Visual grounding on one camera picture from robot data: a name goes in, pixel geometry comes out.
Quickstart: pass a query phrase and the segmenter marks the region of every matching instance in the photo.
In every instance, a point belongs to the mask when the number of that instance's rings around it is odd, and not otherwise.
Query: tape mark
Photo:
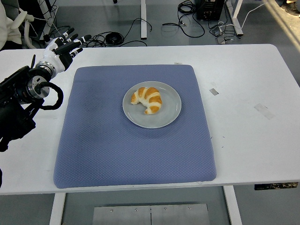
[[[267,119],[272,119],[275,115],[272,114],[267,107],[265,107],[262,104],[257,104],[256,106],[254,106],[254,108],[259,111],[262,115],[264,115]]]
[[[219,93],[213,88],[213,89],[210,89],[210,92],[213,94],[213,95],[218,95]]]

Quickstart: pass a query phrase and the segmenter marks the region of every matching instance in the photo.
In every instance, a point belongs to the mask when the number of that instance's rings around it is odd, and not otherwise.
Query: metal plate
[[[93,225],[210,225],[206,204],[95,207]]]

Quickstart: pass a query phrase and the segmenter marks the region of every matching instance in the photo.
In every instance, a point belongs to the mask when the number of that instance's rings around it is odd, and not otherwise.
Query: white plate
[[[156,114],[146,115],[144,114],[145,106],[141,103],[136,105],[130,103],[131,96],[140,87],[155,87],[159,91],[163,104]],[[178,117],[181,110],[181,99],[177,91],[171,86],[157,81],[146,81],[136,84],[127,91],[123,98],[123,110],[128,119],[140,127],[162,128]]]

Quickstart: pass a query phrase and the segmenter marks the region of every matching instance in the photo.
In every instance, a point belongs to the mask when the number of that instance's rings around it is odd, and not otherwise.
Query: blue mat
[[[163,82],[178,92],[182,109],[174,122],[145,129],[126,117],[123,97],[144,81]],[[183,183],[215,177],[210,134],[191,66],[77,70],[54,169],[58,188]]]

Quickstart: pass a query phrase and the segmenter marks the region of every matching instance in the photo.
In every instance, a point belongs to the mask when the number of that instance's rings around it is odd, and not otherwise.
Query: plate rim
[[[173,89],[173,91],[177,94],[178,99],[179,99],[179,103],[180,103],[180,109],[179,109],[177,115],[175,116],[175,118],[174,118],[172,121],[168,122],[167,124],[162,125],[162,126],[159,126],[159,127],[146,127],[146,126],[139,125],[139,124],[133,122],[133,121],[127,116],[127,114],[126,114],[126,112],[125,112],[125,110],[124,110],[125,96],[127,95],[127,93],[128,93],[134,86],[137,86],[137,85],[142,84],[142,83],[148,83],[148,82],[160,83],[160,84],[163,84],[163,85],[166,85],[166,86],[170,87],[170,88]],[[125,95],[124,95],[124,97],[123,97],[123,101],[122,101],[122,108],[123,108],[123,112],[124,112],[124,114],[126,115],[126,117],[127,117],[132,123],[136,124],[137,126],[139,126],[139,127],[141,127],[141,128],[146,128],[146,129],[159,129],[159,128],[163,128],[163,127],[169,125],[170,123],[172,123],[172,122],[174,122],[174,121],[176,120],[176,118],[179,116],[179,114],[180,114],[180,112],[181,112],[182,102],[181,102],[181,98],[180,98],[180,95],[178,94],[178,92],[177,92],[172,86],[170,86],[169,84],[166,84],[166,83],[160,82],[160,81],[143,81],[143,82],[140,82],[140,83],[137,83],[137,84],[133,85],[131,88],[129,88],[129,89],[126,91],[126,93],[125,93]]]

